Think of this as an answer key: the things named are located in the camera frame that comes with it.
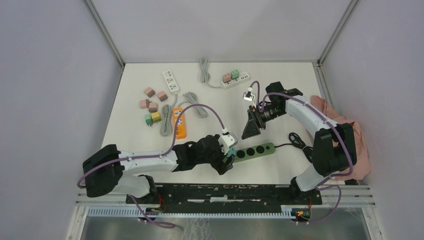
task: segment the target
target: yellow cube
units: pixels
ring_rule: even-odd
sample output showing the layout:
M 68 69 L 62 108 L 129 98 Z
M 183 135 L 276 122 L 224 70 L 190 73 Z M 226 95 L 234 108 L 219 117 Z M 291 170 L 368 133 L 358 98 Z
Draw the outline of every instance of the yellow cube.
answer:
M 151 119 L 153 120 L 153 123 L 158 123 L 158 122 L 162 121 L 162 118 L 161 118 L 161 115 L 159 114 L 159 112 L 152 113 Z

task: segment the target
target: gray floor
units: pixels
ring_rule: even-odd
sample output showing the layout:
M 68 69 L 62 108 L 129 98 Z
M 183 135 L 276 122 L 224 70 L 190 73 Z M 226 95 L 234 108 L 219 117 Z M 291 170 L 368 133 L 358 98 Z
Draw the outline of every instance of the gray floor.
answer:
M 312 219 L 328 209 L 313 209 Z M 88 217 L 83 240 L 367 240 L 370 239 L 360 208 L 338 209 L 323 222 L 296 226 L 287 219 L 161 218 L 178 227 L 162 229 L 129 217 Z

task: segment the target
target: gray wall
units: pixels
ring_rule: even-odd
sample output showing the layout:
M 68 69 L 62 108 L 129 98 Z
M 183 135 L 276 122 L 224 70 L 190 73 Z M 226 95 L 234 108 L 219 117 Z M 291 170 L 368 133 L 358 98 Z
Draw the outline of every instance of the gray wall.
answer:
M 388 239 L 424 234 L 424 1 L 362 0 L 324 63 L 336 108 L 359 121 Z
M 93 0 L 127 63 L 316 60 L 350 0 Z
M 0 239 L 63 239 L 118 66 L 82 0 L 0 4 Z

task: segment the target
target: orange power strip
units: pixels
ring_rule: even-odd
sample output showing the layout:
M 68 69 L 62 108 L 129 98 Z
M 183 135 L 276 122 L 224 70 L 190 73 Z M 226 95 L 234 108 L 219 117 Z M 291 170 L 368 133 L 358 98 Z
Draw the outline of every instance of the orange power strip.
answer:
M 173 125 L 175 126 L 178 115 L 183 111 L 181 107 L 176 107 L 172 111 Z M 184 114 L 179 118 L 178 126 L 176 127 L 176 139 L 185 139 L 187 137 L 186 119 Z

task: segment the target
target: white table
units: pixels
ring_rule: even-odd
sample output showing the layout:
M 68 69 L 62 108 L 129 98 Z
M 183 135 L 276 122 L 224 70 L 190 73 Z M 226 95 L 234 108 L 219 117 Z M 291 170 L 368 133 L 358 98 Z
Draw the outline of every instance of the white table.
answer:
M 210 84 L 219 85 L 223 74 L 238 69 L 248 72 L 249 82 L 234 88 L 213 89 L 200 83 L 200 68 L 198 63 L 129 63 L 121 78 L 119 89 L 107 125 L 103 146 L 116 144 L 118 150 L 147 152 L 168 149 L 172 136 L 162 137 L 159 134 L 160 123 L 148 127 L 144 120 L 147 109 L 139 107 L 139 101 L 146 99 L 143 90 L 153 88 L 156 93 L 165 91 L 169 99 L 160 102 L 155 96 L 151 101 L 159 104 L 172 104 L 174 97 L 169 94 L 162 72 L 171 70 L 180 89 L 178 103 L 185 101 L 183 93 L 196 93 L 199 102 L 212 107 L 218 112 L 226 128 L 238 138 L 236 149 L 247 148 L 272 142 L 275 145 L 289 143 L 288 134 L 295 132 L 308 144 L 312 138 L 305 128 L 289 115 L 281 116 L 267 123 L 266 130 L 261 135 L 241 140 L 243 129 L 247 122 L 249 102 L 243 100 L 252 81 L 260 82 L 260 95 L 263 97 L 265 87 L 270 83 L 280 81 L 285 89 L 298 88 L 309 99 L 312 95 L 320 96 L 318 83 L 313 66 L 310 62 L 243 62 L 243 63 L 211 63 L 209 73 Z M 221 134 L 221 126 L 209 110 L 209 117 L 199 118 L 194 109 L 185 113 L 187 138 L 177 140 L 176 144 L 187 141 L 198 141 L 206 135 Z M 212 183 L 212 184 L 289 184 L 290 180 L 301 174 L 310 163 L 303 152 L 293 146 L 277 148 L 272 155 L 255 158 L 234 164 L 234 168 L 224 175 L 218 173 L 209 165 L 197 165 L 193 170 L 182 172 L 151 172 L 148 175 L 154 181 L 166 183 Z

